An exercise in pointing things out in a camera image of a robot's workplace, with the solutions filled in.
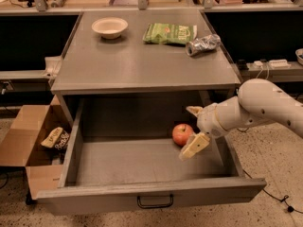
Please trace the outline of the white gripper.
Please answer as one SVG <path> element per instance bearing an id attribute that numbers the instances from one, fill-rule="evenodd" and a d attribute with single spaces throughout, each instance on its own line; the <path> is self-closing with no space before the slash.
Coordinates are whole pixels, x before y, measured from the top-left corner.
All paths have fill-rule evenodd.
<path id="1" fill-rule="evenodd" d="M 192 133 L 187 143 L 182 147 L 179 159 L 185 161 L 210 144 L 210 138 L 220 138 L 227 135 L 227 130 L 221 125 L 217 114 L 217 103 L 204 108 L 201 106 L 187 106 L 186 110 L 197 116 L 199 133 Z"/>

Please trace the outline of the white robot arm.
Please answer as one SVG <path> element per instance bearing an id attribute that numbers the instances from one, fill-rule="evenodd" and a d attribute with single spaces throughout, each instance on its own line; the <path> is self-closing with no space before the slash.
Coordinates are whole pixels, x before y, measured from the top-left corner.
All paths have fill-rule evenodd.
<path id="1" fill-rule="evenodd" d="M 197 118 L 199 133 L 192 133 L 182 147 L 179 159 L 185 161 L 236 128 L 252 128 L 277 122 L 303 137 L 303 104 L 271 81 L 249 79 L 238 94 L 206 107 L 188 106 Z"/>

